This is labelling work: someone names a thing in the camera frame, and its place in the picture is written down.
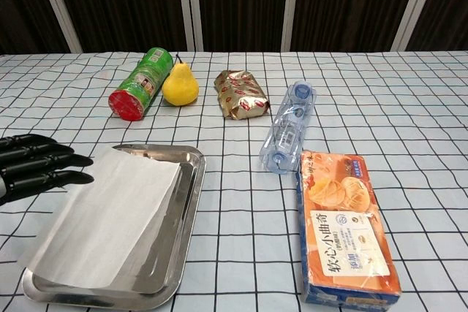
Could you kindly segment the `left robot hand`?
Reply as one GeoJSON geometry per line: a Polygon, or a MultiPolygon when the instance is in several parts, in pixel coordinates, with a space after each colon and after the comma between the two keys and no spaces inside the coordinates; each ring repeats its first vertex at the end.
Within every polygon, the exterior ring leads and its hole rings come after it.
{"type": "Polygon", "coordinates": [[[69,167],[87,167],[92,159],[39,134],[0,138],[0,206],[94,178],[69,167]]]}

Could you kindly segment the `white paper sheet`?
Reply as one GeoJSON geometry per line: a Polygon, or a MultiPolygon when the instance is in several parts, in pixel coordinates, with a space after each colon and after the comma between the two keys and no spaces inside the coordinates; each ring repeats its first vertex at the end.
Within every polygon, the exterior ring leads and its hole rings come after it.
{"type": "Polygon", "coordinates": [[[20,263],[54,283],[109,286],[173,187],[180,165],[106,147],[20,263]]]}

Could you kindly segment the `stainless steel tray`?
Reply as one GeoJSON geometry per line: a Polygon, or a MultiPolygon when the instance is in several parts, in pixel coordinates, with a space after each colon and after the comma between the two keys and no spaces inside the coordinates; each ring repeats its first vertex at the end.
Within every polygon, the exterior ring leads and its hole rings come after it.
{"type": "Polygon", "coordinates": [[[178,163],[180,171],[173,187],[109,286],[86,289],[58,284],[26,268],[22,285],[30,299],[80,307],[148,310],[164,304],[178,289],[205,175],[205,157],[187,145],[127,144],[111,148],[178,163]]]}

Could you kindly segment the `green chips can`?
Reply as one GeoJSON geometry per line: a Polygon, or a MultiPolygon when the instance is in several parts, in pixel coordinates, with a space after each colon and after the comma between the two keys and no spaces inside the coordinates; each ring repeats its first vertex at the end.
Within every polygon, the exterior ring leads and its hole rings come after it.
{"type": "Polygon", "coordinates": [[[109,96],[112,112],[125,121],[141,120],[172,68],[173,57],[165,49],[151,48],[109,96]]]}

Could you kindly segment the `yellow pear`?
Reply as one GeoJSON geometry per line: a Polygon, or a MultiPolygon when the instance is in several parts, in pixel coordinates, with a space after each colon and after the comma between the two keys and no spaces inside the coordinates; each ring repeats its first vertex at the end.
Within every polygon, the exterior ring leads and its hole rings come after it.
{"type": "Polygon", "coordinates": [[[197,99],[199,85],[189,65],[179,56],[176,58],[176,63],[162,86],[162,95],[168,103],[184,106],[197,99]]]}

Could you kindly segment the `gold foil snack pack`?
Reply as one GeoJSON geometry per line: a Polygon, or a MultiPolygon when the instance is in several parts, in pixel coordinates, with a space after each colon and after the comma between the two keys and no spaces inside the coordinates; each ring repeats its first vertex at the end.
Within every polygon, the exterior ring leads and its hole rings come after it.
{"type": "Polygon", "coordinates": [[[216,77],[214,87],[225,118],[258,117],[270,107],[268,98],[251,72],[224,70],[216,77]]]}

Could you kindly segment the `clear plastic water bottle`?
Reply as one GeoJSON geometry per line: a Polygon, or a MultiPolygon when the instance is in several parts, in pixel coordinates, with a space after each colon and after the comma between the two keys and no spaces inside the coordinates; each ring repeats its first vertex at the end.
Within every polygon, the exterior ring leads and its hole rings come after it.
{"type": "Polygon", "coordinates": [[[287,89],[260,149],[260,161],[267,171],[285,174],[297,170],[315,99],[316,91],[307,82],[297,81],[287,89]]]}

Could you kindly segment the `orange cookie box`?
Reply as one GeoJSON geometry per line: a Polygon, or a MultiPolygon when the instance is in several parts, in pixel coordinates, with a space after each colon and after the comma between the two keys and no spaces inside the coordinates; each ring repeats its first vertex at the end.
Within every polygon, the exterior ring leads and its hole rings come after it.
{"type": "Polygon", "coordinates": [[[401,286],[365,160],[303,151],[296,178],[303,300],[388,312],[401,286]]]}

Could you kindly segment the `checkered white tablecloth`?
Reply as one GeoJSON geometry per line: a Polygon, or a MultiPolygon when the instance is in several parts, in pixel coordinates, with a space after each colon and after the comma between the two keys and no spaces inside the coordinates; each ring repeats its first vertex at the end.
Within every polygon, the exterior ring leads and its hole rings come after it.
{"type": "Polygon", "coordinates": [[[0,137],[35,132],[92,156],[124,142],[191,145],[207,167],[184,277],[155,312],[349,312],[306,304],[293,174],[258,153],[287,88],[317,92],[304,147],[361,155],[402,294],[390,312],[468,312],[468,52],[182,53],[197,101],[143,120],[107,98],[139,53],[0,56],[0,137]],[[225,118],[214,87],[248,71],[261,116],[225,118]]]}

